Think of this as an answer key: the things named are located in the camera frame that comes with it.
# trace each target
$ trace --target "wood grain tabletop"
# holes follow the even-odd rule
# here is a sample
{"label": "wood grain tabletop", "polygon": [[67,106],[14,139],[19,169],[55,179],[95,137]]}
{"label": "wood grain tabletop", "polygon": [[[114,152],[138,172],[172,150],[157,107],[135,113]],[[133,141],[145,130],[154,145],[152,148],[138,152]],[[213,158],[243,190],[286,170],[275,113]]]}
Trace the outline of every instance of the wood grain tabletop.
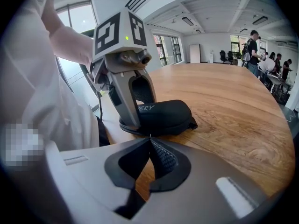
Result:
{"label": "wood grain tabletop", "polygon": [[[198,128],[161,139],[216,154],[252,178],[268,195],[285,188],[295,170],[292,135],[274,97],[246,68],[226,64],[176,64],[150,72],[157,101],[183,100]],[[136,138],[119,128],[109,96],[103,122],[111,143]],[[149,161],[136,181],[148,200],[155,179]]]}

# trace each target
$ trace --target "person standing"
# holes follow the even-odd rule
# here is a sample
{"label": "person standing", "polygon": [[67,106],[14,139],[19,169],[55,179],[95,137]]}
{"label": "person standing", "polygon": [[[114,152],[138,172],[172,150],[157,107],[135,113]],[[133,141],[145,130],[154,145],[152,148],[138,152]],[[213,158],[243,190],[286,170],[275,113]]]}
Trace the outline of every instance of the person standing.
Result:
{"label": "person standing", "polygon": [[284,62],[284,69],[282,70],[282,78],[286,81],[288,78],[288,74],[290,71],[289,65],[292,63],[291,59],[288,59],[286,62]]}
{"label": "person standing", "polygon": [[253,73],[256,77],[258,77],[258,58],[264,60],[264,56],[260,56],[257,54],[257,43],[256,40],[258,39],[258,32],[255,30],[252,30],[250,33],[250,39],[247,41],[248,44],[248,51],[250,55],[250,60],[247,63],[247,69],[250,70],[251,73]]}
{"label": "person standing", "polygon": [[277,54],[277,58],[275,59],[275,65],[276,65],[277,67],[279,67],[279,71],[280,71],[280,60],[281,60],[281,54],[278,53],[278,54]]}
{"label": "person standing", "polygon": [[269,59],[275,60],[275,53],[274,52],[271,52],[271,54],[269,56]]}

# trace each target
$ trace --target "white shirt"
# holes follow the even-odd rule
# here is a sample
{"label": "white shirt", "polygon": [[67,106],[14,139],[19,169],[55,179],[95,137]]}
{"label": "white shirt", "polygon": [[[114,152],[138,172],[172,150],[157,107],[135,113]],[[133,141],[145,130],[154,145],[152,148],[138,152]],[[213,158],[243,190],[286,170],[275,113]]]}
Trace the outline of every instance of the white shirt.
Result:
{"label": "white shirt", "polygon": [[258,66],[262,69],[263,72],[266,72],[266,69],[271,72],[274,69],[275,62],[272,59],[266,58],[264,61],[261,60],[258,63]]}
{"label": "white shirt", "polygon": [[45,3],[27,0],[1,41],[0,120],[33,124],[60,151],[98,147],[96,117],[59,75],[41,20]]}

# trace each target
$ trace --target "human arm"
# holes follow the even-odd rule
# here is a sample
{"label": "human arm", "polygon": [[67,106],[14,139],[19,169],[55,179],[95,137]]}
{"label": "human arm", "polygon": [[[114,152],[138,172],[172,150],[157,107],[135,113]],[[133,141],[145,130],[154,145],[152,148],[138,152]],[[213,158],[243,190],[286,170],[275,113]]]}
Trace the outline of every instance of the human arm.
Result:
{"label": "human arm", "polygon": [[256,53],[256,51],[257,51],[256,41],[251,41],[251,45],[252,45],[251,56],[262,59],[262,56],[260,56]]}
{"label": "human arm", "polygon": [[47,0],[42,21],[49,31],[54,54],[58,57],[87,66],[93,57],[93,40],[66,27],[54,9],[54,0]]}
{"label": "human arm", "polygon": [[289,64],[288,64],[288,62],[285,62],[285,63],[284,63],[284,69],[291,70],[291,69],[289,68]]}

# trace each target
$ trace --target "window frame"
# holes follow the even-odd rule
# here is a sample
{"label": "window frame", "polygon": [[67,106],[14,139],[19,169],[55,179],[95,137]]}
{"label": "window frame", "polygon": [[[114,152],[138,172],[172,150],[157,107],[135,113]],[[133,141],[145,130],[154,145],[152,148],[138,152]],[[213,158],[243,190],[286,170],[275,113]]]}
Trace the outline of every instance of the window frame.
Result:
{"label": "window frame", "polygon": [[[241,50],[240,50],[240,36],[239,35],[230,35],[230,40],[231,40],[231,36],[237,36],[238,37],[238,42],[230,42],[230,49],[231,49],[231,52],[233,53],[233,58],[237,58],[237,54],[241,54]],[[233,51],[232,49],[232,44],[237,44],[238,45],[238,52],[235,52]]]}
{"label": "window frame", "polygon": [[160,58],[160,60],[164,60],[164,63],[165,63],[166,65],[169,65],[169,64],[167,63],[167,60],[166,60],[165,50],[164,50],[164,46],[163,46],[163,43],[162,43],[162,38],[161,38],[161,36],[163,36],[163,37],[169,37],[169,38],[171,39],[172,49],[173,49],[173,55],[174,55],[174,61],[175,61],[175,63],[172,63],[172,64],[176,64],[176,63],[182,61],[182,53],[181,53],[181,48],[179,47],[179,40],[178,40],[178,37],[175,37],[175,36],[168,36],[168,35],[153,35],[153,36],[158,36],[158,37],[159,37],[159,40],[160,40],[160,42],[161,42],[161,43],[158,43],[158,44],[155,42],[155,44],[156,44],[157,47],[162,47],[162,51],[163,51],[163,54],[164,54],[164,57]]}
{"label": "window frame", "polygon": [[260,47],[260,49],[263,50],[264,53],[266,53],[266,48],[264,48],[264,47]]}
{"label": "window frame", "polygon": [[170,36],[170,38],[171,38],[171,41],[172,41],[175,63],[181,62],[182,61],[182,55],[181,55],[181,49],[179,47],[179,42],[177,42],[177,43],[174,42],[175,39],[177,39],[177,41],[178,41],[178,37]]}
{"label": "window frame", "polygon": [[95,16],[95,13],[94,13],[94,8],[93,8],[92,0],[86,0],[86,1],[76,2],[76,3],[72,3],[72,4],[67,4],[66,6],[63,6],[63,7],[60,7],[58,9],[56,9],[56,12],[57,13],[61,13],[61,12],[67,11],[67,14],[69,16],[70,27],[73,28],[72,23],[71,23],[71,13],[70,13],[70,10],[73,9],[73,8],[83,7],[83,6],[86,6],[86,5],[90,5],[92,7],[93,17],[94,17],[94,20],[95,20],[95,24],[97,26],[98,25],[98,21],[97,21],[97,18]]}
{"label": "window frame", "polygon": [[166,60],[166,56],[165,56],[164,47],[163,47],[163,44],[162,44],[161,36],[160,36],[160,35],[155,35],[155,36],[158,36],[158,37],[159,37],[159,40],[160,40],[160,42],[161,42],[161,43],[158,43],[158,44],[155,42],[156,46],[157,46],[157,47],[162,47],[162,51],[163,51],[163,57],[159,57],[159,58],[160,58],[160,60],[164,60],[165,65],[168,65],[168,64],[167,64],[167,60]]}
{"label": "window frame", "polygon": [[[58,9],[56,9],[56,12],[57,13],[61,13],[61,12],[65,12],[67,11],[68,13],[68,17],[69,17],[69,23],[70,23],[70,27],[72,27],[72,22],[71,22],[71,13],[70,13],[70,10],[73,9],[73,8],[77,8],[77,7],[83,7],[83,6],[86,6],[86,5],[90,5],[91,8],[92,8],[92,12],[93,12],[93,17],[94,17],[94,20],[95,20],[95,24],[96,26],[98,25],[98,21],[97,21],[97,18],[95,16],[95,13],[94,13],[94,8],[93,8],[93,3],[91,0],[86,0],[86,1],[81,1],[81,2],[77,2],[77,3],[73,3],[73,4],[67,4],[66,6],[63,6],[63,7],[60,7]],[[93,33],[94,33],[94,29],[90,29],[90,30],[87,30],[87,31],[84,31],[84,32],[81,32],[81,34],[83,35],[86,35],[90,38],[93,38]],[[60,73],[60,76],[63,78],[63,80],[66,82],[67,86],[70,88],[70,90],[72,92],[74,92],[69,84],[69,82],[67,81],[66,77],[65,77],[65,74],[63,72],[63,69],[62,69],[62,66],[60,64],[60,61],[59,61],[59,57],[55,57],[56,58],[56,64],[58,66],[58,70],[59,70],[59,73]],[[97,96],[97,92],[94,88],[94,86],[92,85],[92,83],[90,82],[90,80],[88,79],[87,77],[87,73],[88,73],[88,70],[86,68],[85,65],[82,65],[82,64],[79,64],[81,70],[82,70],[82,73],[85,77],[85,79],[87,80],[88,84],[90,85],[92,91],[94,92],[95,96]],[[99,104],[97,104],[95,107],[91,107],[91,110],[92,112],[95,112],[96,110],[99,109]]]}

